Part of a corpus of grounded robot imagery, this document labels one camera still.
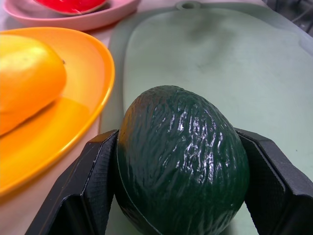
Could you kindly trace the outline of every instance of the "pink plate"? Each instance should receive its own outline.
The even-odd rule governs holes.
[[[134,12],[140,0],[108,0],[98,11],[64,16],[34,0],[5,0],[3,8],[15,20],[27,27],[62,27],[87,31],[112,24]]]

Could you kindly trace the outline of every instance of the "light green board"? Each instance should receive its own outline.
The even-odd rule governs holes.
[[[313,40],[260,6],[196,3],[138,14],[116,28],[116,82],[102,131],[119,128],[143,91],[177,85],[217,106],[233,126],[266,136],[313,180]],[[113,202],[107,235],[138,235]],[[256,235],[243,205],[225,231]]]

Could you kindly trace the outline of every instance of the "orange plate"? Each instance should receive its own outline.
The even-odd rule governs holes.
[[[24,184],[60,159],[90,128],[114,83],[109,50],[94,37],[54,27],[3,31],[51,45],[65,61],[62,96],[0,138],[0,196]]]

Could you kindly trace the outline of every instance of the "textured avocado skin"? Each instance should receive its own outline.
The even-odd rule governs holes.
[[[246,152],[221,112],[176,86],[142,93],[119,133],[115,195],[145,235],[217,235],[241,207]]]

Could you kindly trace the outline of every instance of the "yellow mango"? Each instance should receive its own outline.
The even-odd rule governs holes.
[[[0,35],[0,135],[54,101],[66,76],[63,60],[49,45]]]

